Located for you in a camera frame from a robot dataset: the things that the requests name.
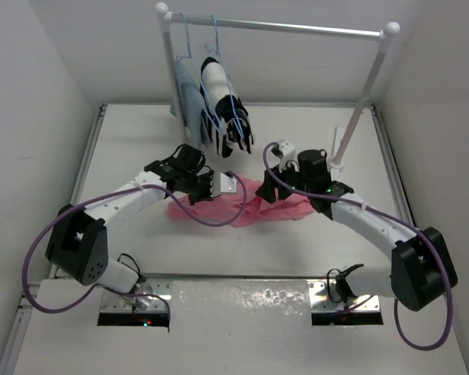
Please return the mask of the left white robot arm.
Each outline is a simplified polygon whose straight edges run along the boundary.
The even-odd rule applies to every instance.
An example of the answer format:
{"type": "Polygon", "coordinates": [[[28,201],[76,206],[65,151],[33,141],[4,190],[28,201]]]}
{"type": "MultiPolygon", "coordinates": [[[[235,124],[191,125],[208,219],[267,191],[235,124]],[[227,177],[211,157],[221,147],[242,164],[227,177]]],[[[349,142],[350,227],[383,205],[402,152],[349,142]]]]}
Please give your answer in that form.
{"type": "Polygon", "coordinates": [[[100,202],[67,205],[52,229],[46,258],[84,286],[100,284],[129,293],[140,282],[138,271],[109,257],[109,237],[116,229],[169,193],[179,191],[192,202],[212,198],[212,170],[203,152],[182,144],[174,153],[151,162],[124,186],[100,202]]]}

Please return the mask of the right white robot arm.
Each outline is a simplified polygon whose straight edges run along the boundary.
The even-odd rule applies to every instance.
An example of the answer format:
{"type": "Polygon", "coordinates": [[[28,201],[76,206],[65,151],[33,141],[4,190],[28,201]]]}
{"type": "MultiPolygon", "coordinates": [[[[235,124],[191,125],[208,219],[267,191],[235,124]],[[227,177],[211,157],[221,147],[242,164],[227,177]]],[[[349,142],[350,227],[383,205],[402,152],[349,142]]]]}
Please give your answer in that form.
{"type": "Polygon", "coordinates": [[[269,203],[302,196],[317,213],[356,232],[390,262],[388,269],[370,270],[362,278],[353,275],[359,265],[339,272],[335,292],[340,301],[350,300],[368,281],[385,287],[411,311],[450,296],[458,276],[441,232],[434,227],[420,230],[368,205],[350,186],[332,179],[323,149],[296,153],[282,141],[268,144],[263,154],[268,153],[279,163],[265,168],[257,196],[269,203]]]}

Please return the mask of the pink t shirt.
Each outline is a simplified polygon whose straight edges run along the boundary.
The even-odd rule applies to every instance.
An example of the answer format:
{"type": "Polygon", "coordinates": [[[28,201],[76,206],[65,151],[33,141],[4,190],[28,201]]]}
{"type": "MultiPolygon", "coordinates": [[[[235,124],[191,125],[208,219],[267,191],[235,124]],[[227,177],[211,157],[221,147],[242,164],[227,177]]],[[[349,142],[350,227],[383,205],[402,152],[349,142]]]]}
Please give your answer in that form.
{"type": "Polygon", "coordinates": [[[170,220],[194,220],[209,227],[247,227],[262,221],[301,220],[314,212],[307,198],[290,195],[284,201],[270,204],[256,196],[258,180],[243,177],[235,194],[221,195],[212,201],[191,205],[187,196],[169,202],[166,214],[170,220]]]}

